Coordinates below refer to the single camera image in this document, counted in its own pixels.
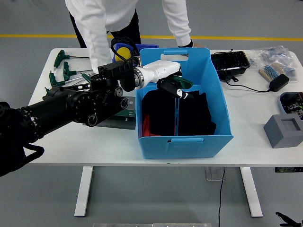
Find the bin handle cutout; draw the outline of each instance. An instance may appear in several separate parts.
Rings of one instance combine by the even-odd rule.
[[[172,138],[168,140],[167,143],[184,143],[184,142],[196,142],[196,143],[203,143],[203,138]]]
[[[164,51],[160,59],[165,61],[188,61],[188,52],[187,50]]]

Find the table leg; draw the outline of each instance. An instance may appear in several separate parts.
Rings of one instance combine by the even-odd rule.
[[[86,213],[87,201],[89,199],[89,187],[93,166],[84,166],[82,171],[81,183],[77,198],[75,216],[84,217]]]
[[[244,187],[246,191],[246,196],[248,204],[250,206],[250,213],[253,218],[263,217],[258,194],[256,191],[254,179],[251,174],[250,167],[240,167],[242,179],[244,182]]]

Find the black cable on floor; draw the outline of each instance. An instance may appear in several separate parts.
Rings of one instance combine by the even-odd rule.
[[[220,203],[219,203],[219,212],[218,212],[219,225],[218,225],[218,227],[220,227],[220,210],[221,210],[222,186],[223,186],[223,181],[224,181],[225,170],[226,170],[226,167],[224,167],[224,172],[223,172],[221,187],[220,187]]]

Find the white table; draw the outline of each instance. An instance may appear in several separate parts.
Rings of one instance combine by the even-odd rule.
[[[58,52],[64,49],[71,56],[88,56],[86,49],[56,48],[51,51],[41,77],[30,100],[30,105],[42,101],[45,87],[51,88],[49,71]],[[124,130],[102,127],[87,127],[70,123],[38,140],[35,145],[45,148],[45,153],[33,161],[32,165],[70,165],[86,166],[80,185],[80,193],[75,212],[84,216],[90,177],[93,166],[233,166],[240,167],[247,191],[251,214],[261,217],[258,196],[254,187],[250,167],[253,166],[303,166],[303,144],[295,148],[273,149],[263,126],[274,114],[282,114],[279,96],[286,91],[303,91],[303,67],[294,53],[298,82],[291,82],[278,92],[265,94],[247,91],[245,88],[230,87],[222,83],[226,99],[231,129],[234,138],[214,158],[194,159],[143,159],[137,130]],[[68,60],[70,70],[91,69],[89,60]],[[62,64],[54,72],[62,74]],[[268,82],[258,74],[257,69],[247,69],[237,77],[237,84],[258,90],[267,90]],[[124,93],[134,96],[135,92]]]

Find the white shirt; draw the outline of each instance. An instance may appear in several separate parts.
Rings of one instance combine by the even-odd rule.
[[[112,62],[107,31],[120,31],[131,22],[138,0],[65,0],[89,51],[92,69]],[[162,0],[169,30],[178,46],[190,43],[185,0]]]

